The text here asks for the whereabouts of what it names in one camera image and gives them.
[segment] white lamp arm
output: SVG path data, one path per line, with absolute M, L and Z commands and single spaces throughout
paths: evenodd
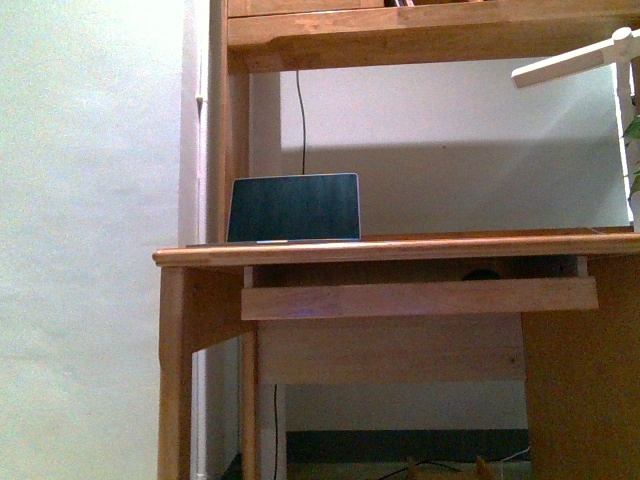
M 516 87 L 524 88 L 610 63 L 630 62 L 639 56 L 640 30 L 625 27 L 608 40 L 517 68 L 511 79 Z

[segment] green leaf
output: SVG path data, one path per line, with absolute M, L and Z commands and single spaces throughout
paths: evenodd
M 640 116 L 633 119 L 627 129 L 624 131 L 625 140 L 640 139 Z
M 632 196 L 634 193 L 638 193 L 640 192 L 640 177 L 636 177 L 633 180 L 633 185 L 631 185 L 631 195 Z

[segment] light green wall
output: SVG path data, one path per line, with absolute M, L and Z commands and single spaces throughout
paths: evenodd
M 155 478 L 182 10 L 0 3 L 0 480 Z

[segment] white wall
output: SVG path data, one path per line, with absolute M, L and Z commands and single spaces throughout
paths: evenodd
M 182 2 L 0 4 L 0 479 L 152 479 Z
M 532 60 L 300 72 L 307 173 L 360 175 L 364 234 L 628 225 L 608 68 Z M 295 74 L 255 75 L 253 174 L 300 173 Z M 289 430 L 526 428 L 519 382 L 289 387 Z

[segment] laptop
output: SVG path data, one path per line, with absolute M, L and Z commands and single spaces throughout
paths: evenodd
M 240 178 L 229 210 L 231 244 L 360 240 L 355 173 Z

